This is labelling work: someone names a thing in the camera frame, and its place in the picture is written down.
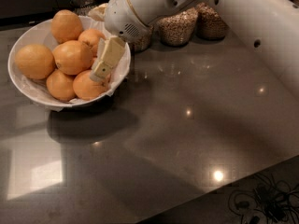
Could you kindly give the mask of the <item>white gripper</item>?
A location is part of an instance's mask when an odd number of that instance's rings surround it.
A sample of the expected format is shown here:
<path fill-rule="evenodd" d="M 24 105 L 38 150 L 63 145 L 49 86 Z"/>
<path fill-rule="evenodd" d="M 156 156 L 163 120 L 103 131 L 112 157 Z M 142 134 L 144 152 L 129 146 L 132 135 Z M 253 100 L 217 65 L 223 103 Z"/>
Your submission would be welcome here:
<path fill-rule="evenodd" d="M 116 35 L 107 40 L 100 39 L 98 43 L 97 58 L 93 62 L 90 79 L 100 82 L 107 78 L 121 60 L 126 45 L 123 40 L 136 42 L 150 28 L 139 20 L 129 0 L 109 0 L 108 4 L 92 8 L 88 16 L 95 21 L 105 21 L 105 28 Z"/>

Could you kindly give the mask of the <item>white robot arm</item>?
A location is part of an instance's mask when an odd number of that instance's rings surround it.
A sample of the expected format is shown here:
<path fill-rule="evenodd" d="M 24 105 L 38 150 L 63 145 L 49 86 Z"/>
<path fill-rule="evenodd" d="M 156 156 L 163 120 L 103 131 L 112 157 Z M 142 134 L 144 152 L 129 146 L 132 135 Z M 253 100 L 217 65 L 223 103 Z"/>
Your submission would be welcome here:
<path fill-rule="evenodd" d="M 290 92 L 299 94 L 299 7 L 289 0 L 109 0 L 89 16 L 113 35 L 133 42 L 157 20 L 197 2 L 212 7 Z"/>

